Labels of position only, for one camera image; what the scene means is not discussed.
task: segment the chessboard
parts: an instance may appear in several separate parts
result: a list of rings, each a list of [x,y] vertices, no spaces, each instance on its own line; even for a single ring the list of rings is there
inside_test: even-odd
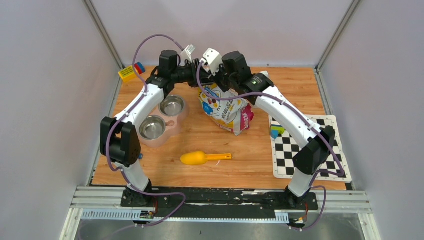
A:
[[[339,128],[337,126],[336,116],[334,115],[307,115],[315,123],[321,126],[333,126],[335,130],[335,142],[334,142],[334,153],[337,155],[344,169],[343,176],[336,176],[327,173],[320,173],[317,176],[317,180],[324,181],[338,181],[349,183],[352,181],[351,172],[349,171],[348,162],[345,154],[343,153],[342,142],[340,140]],[[271,116],[269,116],[269,124],[279,125]],[[301,150],[293,139],[293,137],[284,131],[283,134],[279,134],[276,139],[271,137],[271,149],[272,149],[272,166],[274,177],[278,179],[291,179],[295,173],[295,165],[293,163],[293,157]],[[339,166],[334,161],[333,156],[329,156],[327,161],[324,162],[320,169],[327,169],[331,172],[340,172]]]

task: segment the pink label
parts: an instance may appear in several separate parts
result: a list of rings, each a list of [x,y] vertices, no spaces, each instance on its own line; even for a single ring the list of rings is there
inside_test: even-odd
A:
[[[252,121],[254,113],[252,112],[252,107],[247,105],[241,110],[241,119],[240,119],[240,131],[249,129],[249,123]]]

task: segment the metal bowl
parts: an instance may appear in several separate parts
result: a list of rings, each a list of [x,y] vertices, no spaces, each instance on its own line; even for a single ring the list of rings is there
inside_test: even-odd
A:
[[[173,117],[180,114],[186,107],[184,99],[178,95],[169,95],[159,104],[159,112],[165,116]]]
[[[162,117],[151,115],[146,117],[138,130],[142,138],[153,140],[162,136],[166,127],[166,123]]]

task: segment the scoop handle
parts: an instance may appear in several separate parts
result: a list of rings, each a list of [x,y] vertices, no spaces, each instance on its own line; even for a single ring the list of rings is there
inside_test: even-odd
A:
[[[206,154],[206,161],[210,161],[210,160],[230,160],[231,158],[233,158],[231,153]]]

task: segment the gray floor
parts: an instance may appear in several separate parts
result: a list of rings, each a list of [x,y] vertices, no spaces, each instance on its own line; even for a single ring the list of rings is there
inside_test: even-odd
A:
[[[309,214],[311,224],[316,214]],[[116,230],[131,225],[130,221],[84,220],[81,222],[82,240],[102,240]],[[200,223],[164,222],[157,226],[131,228],[110,240],[364,240],[357,214],[324,214],[311,230],[295,232],[286,225],[269,223]]]

